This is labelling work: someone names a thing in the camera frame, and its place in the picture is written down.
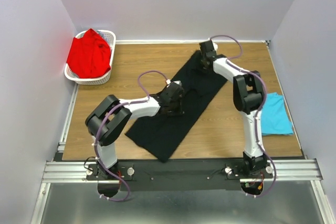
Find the black t shirt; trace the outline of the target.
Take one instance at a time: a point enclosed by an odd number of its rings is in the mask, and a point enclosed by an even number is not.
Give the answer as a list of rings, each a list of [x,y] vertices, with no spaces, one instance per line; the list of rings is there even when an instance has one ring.
[[[184,89],[181,107],[172,114],[137,119],[125,135],[165,163],[227,80],[201,66],[201,52],[195,51],[172,78]]]

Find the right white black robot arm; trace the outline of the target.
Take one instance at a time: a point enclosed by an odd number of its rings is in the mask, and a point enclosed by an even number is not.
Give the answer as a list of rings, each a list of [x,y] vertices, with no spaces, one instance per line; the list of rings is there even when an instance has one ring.
[[[267,166],[267,155],[262,142],[261,110],[266,101],[265,83],[259,72],[249,71],[217,53],[212,40],[200,43],[201,64],[233,84],[234,106],[243,117],[245,147],[243,162],[238,170],[246,177],[255,177]]]

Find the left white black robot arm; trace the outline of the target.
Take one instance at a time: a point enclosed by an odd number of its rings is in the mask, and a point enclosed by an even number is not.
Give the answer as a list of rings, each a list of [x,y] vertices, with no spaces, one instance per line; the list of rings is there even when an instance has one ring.
[[[180,81],[168,81],[159,93],[140,99],[118,99],[115,95],[108,95],[85,120],[94,139],[98,173],[104,179],[112,179],[116,175],[118,159],[114,143],[129,120],[161,114],[182,115],[183,95]]]

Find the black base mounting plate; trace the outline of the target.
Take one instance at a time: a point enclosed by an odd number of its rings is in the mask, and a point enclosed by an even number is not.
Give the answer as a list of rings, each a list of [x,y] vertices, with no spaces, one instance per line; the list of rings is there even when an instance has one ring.
[[[248,174],[241,158],[171,159],[166,163],[150,159],[123,159],[109,170],[89,164],[87,180],[99,189],[122,191],[240,190],[244,182],[256,185],[271,179],[265,169]]]

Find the white plastic laundry basket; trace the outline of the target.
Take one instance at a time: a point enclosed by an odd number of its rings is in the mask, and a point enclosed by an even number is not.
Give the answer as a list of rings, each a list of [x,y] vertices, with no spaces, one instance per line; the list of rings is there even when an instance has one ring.
[[[77,34],[66,61],[65,77],[80,85],[95,86],[110,79],[116,35],[92,28]]]

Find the red t shirt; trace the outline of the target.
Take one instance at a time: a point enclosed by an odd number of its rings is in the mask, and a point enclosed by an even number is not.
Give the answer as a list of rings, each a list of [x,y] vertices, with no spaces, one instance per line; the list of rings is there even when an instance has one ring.
[[[100,78],[111,70],[111,48],[94,29],[74,38],[67,58],[71,71],[80,79]]]

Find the folded turquoise t shirt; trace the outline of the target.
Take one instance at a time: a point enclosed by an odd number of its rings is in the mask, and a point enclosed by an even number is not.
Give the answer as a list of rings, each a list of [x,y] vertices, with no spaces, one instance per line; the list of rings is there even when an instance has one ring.
[[[267,94],[261,111],[261,132],[262,135],[293,135],[284,97],[276,92]]]

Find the aluminium extrusion rail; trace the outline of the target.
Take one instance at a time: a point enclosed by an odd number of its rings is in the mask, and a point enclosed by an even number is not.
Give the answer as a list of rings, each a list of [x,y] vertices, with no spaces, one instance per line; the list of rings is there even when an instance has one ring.
[[[277,181],[323,180],[315,159],[274,160]],[[48,162],[45,165],[44,183],[92,183],[98,176],[90,176],[83,162]]]

